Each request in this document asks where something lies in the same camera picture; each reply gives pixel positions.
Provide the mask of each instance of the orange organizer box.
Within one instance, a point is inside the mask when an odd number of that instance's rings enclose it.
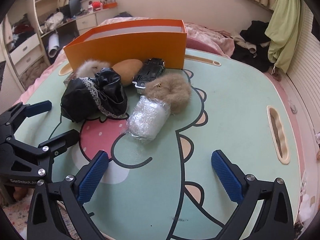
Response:
[[[114,65],[126,59],[157,57],[166,68],[182,69],[187,32],[181,20],[146,19],[95,27],[82,34],[64,51],[73,70],[85,60]]]

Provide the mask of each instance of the white lace trim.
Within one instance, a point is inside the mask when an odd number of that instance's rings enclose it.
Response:
[[[101,113],[103,113],[105,116],[111,116],[113,118],[122,118],[125,115],[125,113],[122,115],[115,115],[107,111],[101,104],[101,100],[99,98],[98,91],[95,87],[95,84],[91,80],[89,80],[89,78],[80,78],[80,79],[89,90],[92,98],[94,99],[96,106],[98,107]]]

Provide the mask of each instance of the clear plastic wrap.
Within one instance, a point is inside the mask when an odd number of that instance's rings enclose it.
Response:
[[[170,115],[170,105],[158,99],[141,96],[128,119],[128,131],[143,142],[152,141]]]

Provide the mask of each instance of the toy car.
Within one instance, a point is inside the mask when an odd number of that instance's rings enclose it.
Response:
[[[132,82],[139,94],[143,94],[148,82],[155,80],[164,73],[164,63],[165,62],[161,58],[154,57],[145,62],[145,64],[139,70],[139,73],[134,76]]]

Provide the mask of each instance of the brown egg-shaped object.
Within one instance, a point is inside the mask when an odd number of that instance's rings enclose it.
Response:
[[[126,87],[132,84],[133,78],[142,68],[143,63],[138,59],[127,59],[115,64],[112,68],[121,77],[121,84]]]

